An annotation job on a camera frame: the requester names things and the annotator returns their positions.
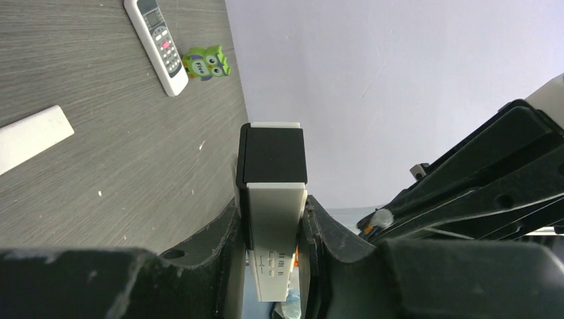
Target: remote display screen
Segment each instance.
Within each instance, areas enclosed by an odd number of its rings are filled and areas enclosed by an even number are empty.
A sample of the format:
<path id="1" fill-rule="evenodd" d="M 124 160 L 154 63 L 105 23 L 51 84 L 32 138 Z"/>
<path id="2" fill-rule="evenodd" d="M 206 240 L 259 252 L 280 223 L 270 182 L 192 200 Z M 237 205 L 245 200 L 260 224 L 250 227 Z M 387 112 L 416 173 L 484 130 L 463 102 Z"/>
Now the remote display screen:
<path id="1" fill-rule="evenodd" d="M 154 27 L 160 23 L 160 20 L 157 16 L 157 11 L 153 11 L 147 15 L 147 20 L 149 20 L 149 24 L 151 27 Z"/>

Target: white block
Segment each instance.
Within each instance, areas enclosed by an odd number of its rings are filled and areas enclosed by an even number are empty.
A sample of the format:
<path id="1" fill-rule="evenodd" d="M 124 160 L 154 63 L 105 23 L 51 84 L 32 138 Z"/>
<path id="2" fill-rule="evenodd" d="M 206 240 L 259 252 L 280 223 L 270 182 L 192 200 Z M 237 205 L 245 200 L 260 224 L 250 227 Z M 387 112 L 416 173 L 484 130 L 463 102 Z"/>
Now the white block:
<path id="1" fill-rule="evenodd" d="M 247 251 L 258 300 L 286 301 L 294 267 L 304 183 L 248 183 L 254 249 Z"/>
<path id="2" fill-rule="evenodd" d="M 73 134 L 58 105 L 0 128 L 0 175 Z"/>

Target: black mechanical part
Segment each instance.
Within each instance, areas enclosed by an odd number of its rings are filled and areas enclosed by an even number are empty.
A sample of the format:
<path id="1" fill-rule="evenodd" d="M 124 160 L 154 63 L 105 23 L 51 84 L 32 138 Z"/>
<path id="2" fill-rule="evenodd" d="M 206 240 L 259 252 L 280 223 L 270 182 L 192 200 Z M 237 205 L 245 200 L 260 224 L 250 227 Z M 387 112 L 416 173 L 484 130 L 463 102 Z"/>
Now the black mechanical part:
<path id="1" fill-rule="evenodd" d="M 559 318 L 564 311 L 561 261 L 541 245 L 385 239 L 372 246 L 313 197 L 301 231 L 300 240 L 317 239 L 318 272 L 331 288 L 320 298 L 323 290 L 311 289 L 300 269 L 303 318 Z M 300 268 L 309 252 L 300 245 Z M 324 312 L 309 311 L 312 298 L 325 301 Z"/>
<path id="2" fill-rule="evenodd" d="M 544 208 L 562 205 L 562 163 L 562 129 L 526 101 L 513 101 L 385 205 L 394 224 L 367 239 L 421 238 L 429 227 L 475 239 L 522 236 L 562 219 Z"/>
<path id="3" fill-rule="evenodd" d="M 142 249 L 0 251 L 0 318 L 241 318 L 234 203 L 163 258 Z"/>

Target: green owl figurine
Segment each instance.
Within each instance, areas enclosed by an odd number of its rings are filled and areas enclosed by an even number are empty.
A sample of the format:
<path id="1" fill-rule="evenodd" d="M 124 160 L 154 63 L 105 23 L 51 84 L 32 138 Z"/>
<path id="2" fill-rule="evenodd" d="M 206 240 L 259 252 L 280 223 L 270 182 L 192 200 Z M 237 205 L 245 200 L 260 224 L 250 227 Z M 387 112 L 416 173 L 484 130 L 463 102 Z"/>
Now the green owl figurine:
<path id="1" fill-rule="evenodd" d="M 227 76 L 231 68 L 227 65 L 227 57 L 221 51 L 221 45 L 207 49 L 191 48 L 182 56 L 182 65 L 190 78 L 211 80 L 214 76 Z"/>

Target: white rectangular object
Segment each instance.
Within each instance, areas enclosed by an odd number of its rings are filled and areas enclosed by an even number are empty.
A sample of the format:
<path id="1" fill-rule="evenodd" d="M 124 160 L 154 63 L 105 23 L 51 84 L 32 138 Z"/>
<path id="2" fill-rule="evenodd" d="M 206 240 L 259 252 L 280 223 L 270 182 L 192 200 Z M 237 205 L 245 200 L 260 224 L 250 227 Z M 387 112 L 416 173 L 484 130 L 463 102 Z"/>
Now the white rectangular object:
<path id="1" fill-rule="evenodd" d="M 156 0 L 125 0 L 124 6 L 166 94 L 179 95 L 188 74 Z"/>
<path id="2" fill-rule="evenodd" d="M 296 236 L 307 190 L 304 183 L 248 183 L 252 236 L 249 254 L 257 297 L 286 301 L 294 267 Z"/>
<path id="3" fill-rule="evenodd" d="M 58 105 L 0 128 L 0 175 L 73 134 Z"/>

